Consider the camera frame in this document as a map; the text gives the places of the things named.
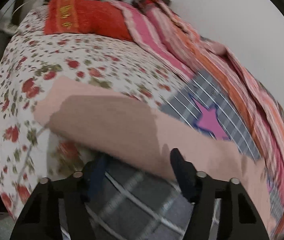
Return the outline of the pink knitted sweater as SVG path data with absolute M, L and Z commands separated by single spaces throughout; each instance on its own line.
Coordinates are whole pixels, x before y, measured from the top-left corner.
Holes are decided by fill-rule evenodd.
M 175 179 L 170 152 L 177 148 L 196 169 L 215 179 L 238 178 L 267 231 L 276 225 L 264 161 L 240 154 L 234 142 L 210 138 L 139 100 L 65 76 L 38 102 L 34 118 L 66 139 L 164 179 Z

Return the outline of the floral white bed sheet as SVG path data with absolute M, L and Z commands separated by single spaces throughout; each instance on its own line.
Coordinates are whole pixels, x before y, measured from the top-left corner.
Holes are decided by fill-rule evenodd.
M 184 82 L 137 44 L 96 34 L 45 35 L 47 6 L 31 10 L 0 62 L 0 196 L 17 219 L 40 178 L 81 170 L 93 158 L 53 134 L 33 116 L 54 81 L 74 81 L 117 92 L 159 108 Z

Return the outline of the grey checked star-print cloth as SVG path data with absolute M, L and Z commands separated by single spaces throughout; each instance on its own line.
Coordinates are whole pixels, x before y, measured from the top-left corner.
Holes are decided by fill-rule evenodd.
M 240 153 L 261 159 L 235 106 L 204 70 L 161 110 L 205 135 L 220 130 Z M 182 239 L 193 209 L 176 184 L 107 156 L 93 173 L 89 197 L 86 210 L 97 239 Z

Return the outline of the red embroidered pillow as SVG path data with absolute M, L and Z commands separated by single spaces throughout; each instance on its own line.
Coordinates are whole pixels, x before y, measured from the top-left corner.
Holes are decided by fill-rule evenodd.
M 96 34 L 133 41 L 122 11 L 97 0 L 51 0 L 44 33 Z

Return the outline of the pink orange striped quilt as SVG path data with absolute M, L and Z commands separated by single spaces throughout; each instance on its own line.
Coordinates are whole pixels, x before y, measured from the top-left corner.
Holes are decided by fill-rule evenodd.
M 284 110 L 272 94 L 227 47 L 201 37 L 163 0 L 114 1 L 113 6 L 121 10 L 133 40 L 183 80 L 198 74 L 209 86 L 218 83 L 222 112 L 231 109 L 243 121 L 284 211 Z M 284 212 L 274 238 L 284 238 Z

